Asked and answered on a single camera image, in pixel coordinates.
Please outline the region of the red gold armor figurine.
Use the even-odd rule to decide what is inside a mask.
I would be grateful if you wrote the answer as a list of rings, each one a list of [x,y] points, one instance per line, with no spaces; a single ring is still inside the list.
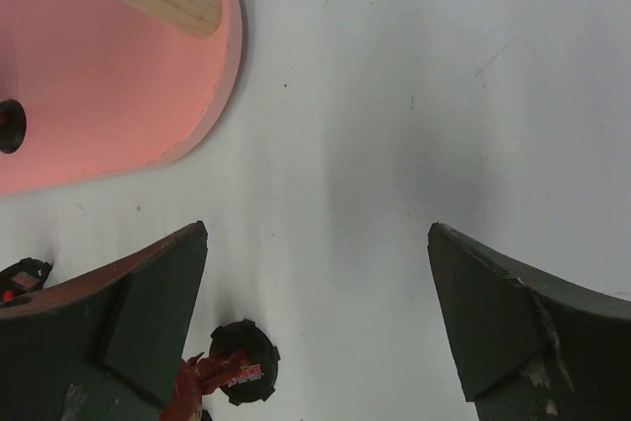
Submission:
[[[162,420],[210,420],[203,397],[219,390],[240,406],[267,400],[278,378],[278,348],[250,319],[217,327],[207,354],[180,363],[170,403]]]

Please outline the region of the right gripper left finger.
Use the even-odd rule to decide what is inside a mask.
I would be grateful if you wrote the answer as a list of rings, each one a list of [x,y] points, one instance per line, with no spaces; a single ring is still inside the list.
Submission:
[[[1,311],[4,420],[157,420],[207,257],[194,222]]]

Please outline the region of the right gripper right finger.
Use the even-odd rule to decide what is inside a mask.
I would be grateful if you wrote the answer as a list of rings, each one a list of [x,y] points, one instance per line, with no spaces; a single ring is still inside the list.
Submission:
[[[435,223],[431,271],[464,397],[481,420],[627,420],[630,304]]]

